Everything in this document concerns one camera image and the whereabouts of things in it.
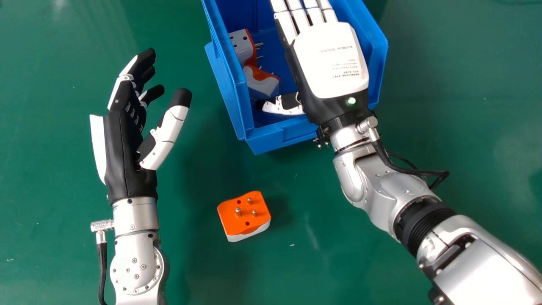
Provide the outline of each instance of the robotic arm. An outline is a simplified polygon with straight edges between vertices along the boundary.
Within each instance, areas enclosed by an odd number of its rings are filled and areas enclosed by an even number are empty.
[[[115,231],[115,256],[109,274],[117,305],[165,305],[169,265],[160,250],[156,170],[171,151],[190,107],[192,93],[177,89],[168,110],[143,139],[146,109],[164,94],[157,85],[143,92],[154,76],[156,53],[149,48],[122,70],[105,117],[91,115],[92,145],[100,179],[107,187],[113,219],[91,223],[100,260],[98,299],[105,305],[108,230]]]
[[[318,141],[331,142],[345,197],[416,258],[435,305],[542,304],[542,276],[519,253],[433,193],[447,171],[395,166],[368,108],[356,34],[328,0],[270,0],[286,59]],[[438,176],[431,185],[426,176]]]

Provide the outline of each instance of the blue plastic bin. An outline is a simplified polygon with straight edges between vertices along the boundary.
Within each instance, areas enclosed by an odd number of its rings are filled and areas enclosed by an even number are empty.
[[[247,141],[254,154],[299,143],[316,136],[317,126],[306,116],[285,117],[256,109],[248,95],[229,32],[248,28],[255,43],[263,42],[258,56],[262,70],[281,79],[280,93],[297,91],[273,20],[269,0],[202,0],[211,31],[205,46],[231,123],[239,140]],[[361,0],[330,0],[339,21],[350,23],[358,35],[369,68],[369,107],[378,103],[388,41]]]

